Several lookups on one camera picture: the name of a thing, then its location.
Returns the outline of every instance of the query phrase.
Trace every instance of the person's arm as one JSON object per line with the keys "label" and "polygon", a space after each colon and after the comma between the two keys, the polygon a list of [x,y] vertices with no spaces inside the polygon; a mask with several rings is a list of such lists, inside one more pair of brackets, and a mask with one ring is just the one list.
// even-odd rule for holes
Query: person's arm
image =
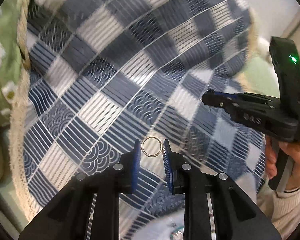
{"label": "person's arm", "polygon": [[[271,219],[282,239],[286,239],[300,223],[300,143],[279,142],[279,146],[295,161],[292,175],[283,193],[274,192],[265,185],[258,195],[258,205]],[[271,139],[266,137],[266,174],[269,179],[277,175],[276,161]]]}

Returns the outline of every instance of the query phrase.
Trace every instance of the green fabric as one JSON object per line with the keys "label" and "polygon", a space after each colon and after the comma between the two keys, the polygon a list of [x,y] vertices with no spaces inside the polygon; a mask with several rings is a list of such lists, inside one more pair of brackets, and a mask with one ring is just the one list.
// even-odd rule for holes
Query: green fabric
{"label": "green fabric", "polygon": [[18,0],[5,0],[0,6],[0,127],[9,124],[12,100],[7,101],[6,98],[13,98],[20,77],[22,59],[17,44],[19,15]]}
{"label": "green fabric", "polygon": [[270,71],[272,66],[259,56],[252,57],[242,70],[254,93],[280,98],[279,88]]}

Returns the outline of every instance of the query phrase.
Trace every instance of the sweater cuff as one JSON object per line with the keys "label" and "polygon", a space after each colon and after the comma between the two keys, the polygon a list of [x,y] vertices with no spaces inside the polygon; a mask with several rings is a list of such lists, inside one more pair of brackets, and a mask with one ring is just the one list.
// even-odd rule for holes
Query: sweater cuff
{"label": "sweater cuff", "polygon": [[283,217],[300,204],[300,189],[293,193],[273,192],[273,201],[273,218]]}

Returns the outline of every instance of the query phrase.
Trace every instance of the human hand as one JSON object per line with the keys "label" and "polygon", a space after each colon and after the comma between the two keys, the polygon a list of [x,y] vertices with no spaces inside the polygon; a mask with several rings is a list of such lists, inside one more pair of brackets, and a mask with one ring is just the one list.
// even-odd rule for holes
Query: human hand
{"label": "human hand", "polygon": [[[291,190],[300,187],[300,142],[286,143],[279,142],[279,147],[285,154],[291,156],[295,161],[292,174],[288,180],[286,190]],[[272,149],[271,138],[266,136],[266,174],[269,179],[277,175],[277,155]]]}

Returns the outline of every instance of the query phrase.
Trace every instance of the yellow flower center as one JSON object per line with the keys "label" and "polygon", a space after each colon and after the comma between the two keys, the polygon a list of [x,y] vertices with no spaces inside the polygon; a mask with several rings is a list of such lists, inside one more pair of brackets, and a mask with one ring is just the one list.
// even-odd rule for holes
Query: yellow flower center
{"label": "yellow flower center", "polygon": [[13,91],[10,91],[8,94],[7,94],[7,99],[13,99],[14,97],[14,92]]}

